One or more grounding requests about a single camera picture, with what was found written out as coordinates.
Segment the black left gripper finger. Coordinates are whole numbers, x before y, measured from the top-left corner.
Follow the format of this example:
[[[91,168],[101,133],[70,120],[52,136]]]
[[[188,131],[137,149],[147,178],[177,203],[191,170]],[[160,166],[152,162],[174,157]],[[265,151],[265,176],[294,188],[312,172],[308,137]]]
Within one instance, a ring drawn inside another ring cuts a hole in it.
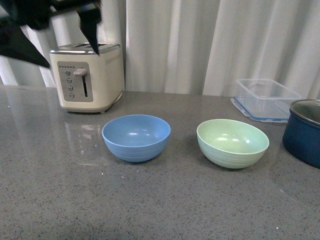
[[[90,43],[94,52],[99,55],[99,46],[97,40],[97,24],[101,22],[101,16],[80,15],[80,30]]]
[[[0,55],[44,68],[50,63],[26,37],[20,24],[0,24]]]

